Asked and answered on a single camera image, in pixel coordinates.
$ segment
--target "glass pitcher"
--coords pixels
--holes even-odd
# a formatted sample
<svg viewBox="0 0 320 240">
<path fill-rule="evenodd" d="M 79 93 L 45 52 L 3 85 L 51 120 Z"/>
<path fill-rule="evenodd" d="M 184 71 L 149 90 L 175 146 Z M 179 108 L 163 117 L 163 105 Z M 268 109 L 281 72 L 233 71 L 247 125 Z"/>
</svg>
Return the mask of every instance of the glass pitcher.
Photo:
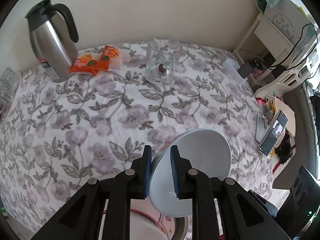
<svg viewBox="0 0 320 240">
<path fill-rule="evenodd" d="M 153 37 L 148 41 L 145 78 L 156 85 L 169 85 L 180 58 L 182 44 L 172 38 Z"/>
</svg>

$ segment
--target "black jug handle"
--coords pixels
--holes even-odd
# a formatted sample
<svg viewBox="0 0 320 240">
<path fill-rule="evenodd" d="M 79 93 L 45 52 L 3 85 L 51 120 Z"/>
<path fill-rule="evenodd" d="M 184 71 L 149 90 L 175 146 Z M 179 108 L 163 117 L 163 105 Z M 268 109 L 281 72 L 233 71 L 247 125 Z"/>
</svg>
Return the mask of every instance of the black jug handle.
<svg viewBox="0 0 320 240">
<path fill-rule="evenodd" d="M 51 5 L 49 8 L 47 8 L 45 10 L 46 13 L 48 13 L 50 11 L 59 12 L 63 16 L 63 18 L 65 19 L 65 21 L 67 23 L 71 40 L 75 43 L 78 42 L 78 40 L 79 40 L 78 31 L 77 31 L 75 21 L 73 20 L 73 16 L 72 16 L 69 8 L 62 3 L 57 3 L 54 5 Z"/>
</svg>

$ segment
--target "smartphone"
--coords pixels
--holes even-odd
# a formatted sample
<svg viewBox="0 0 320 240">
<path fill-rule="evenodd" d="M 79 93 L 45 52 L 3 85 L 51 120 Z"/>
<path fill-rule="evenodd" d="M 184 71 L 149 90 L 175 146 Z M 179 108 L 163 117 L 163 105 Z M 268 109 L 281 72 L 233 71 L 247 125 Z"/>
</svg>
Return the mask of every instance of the smartphone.
<svg viewBox="0 0 320 240">
<path fill-rule="evenodd" d="M 285 129 L 287 122 L 288 118 L 285 116 L 284 112 L 280 110 L 273 118 L 268 128 L 268 132 L 258 147 L 260 153 L 268 155 L 271 152 L 282 131 Z"/>
</svg>

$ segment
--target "black jug lid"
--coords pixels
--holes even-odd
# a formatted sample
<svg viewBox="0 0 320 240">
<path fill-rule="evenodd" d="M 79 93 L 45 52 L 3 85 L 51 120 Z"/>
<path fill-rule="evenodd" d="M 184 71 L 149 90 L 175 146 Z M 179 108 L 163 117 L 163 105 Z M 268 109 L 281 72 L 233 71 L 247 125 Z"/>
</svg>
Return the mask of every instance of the black jug lid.
<svg viewBox="0 0 320 240">
<path fill-rule="evenodd" d="M 33 6 L 28 13 L 26 14 L 25 18 L 28 20 L 29 25 L 29 32 L 34 31 L 36 28 L 44 24 L 48 21 L 55 12 L 44 13 L 44 11 L 51 6 L 51 0 L 43 0 Z"/>
</svg>

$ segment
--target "phone screen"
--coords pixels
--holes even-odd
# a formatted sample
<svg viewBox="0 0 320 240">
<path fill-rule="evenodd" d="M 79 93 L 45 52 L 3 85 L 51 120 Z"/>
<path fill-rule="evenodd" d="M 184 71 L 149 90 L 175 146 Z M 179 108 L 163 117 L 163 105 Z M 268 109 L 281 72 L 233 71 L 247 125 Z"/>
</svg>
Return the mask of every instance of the phone screen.
<svg viewBox="0 0 320 240">
<path fill-rule="evenodd" d="M 271 152 L 272 148 L 275 146 L 278 138 L 280 137 L 283 129 L 285 128 L 287 121 L 288 118 L 282 111 L 280 111 L 267 137 L 259 147 L 260 152 L 262 152 L 264 155 L 268 155 Z"/>
</svg>

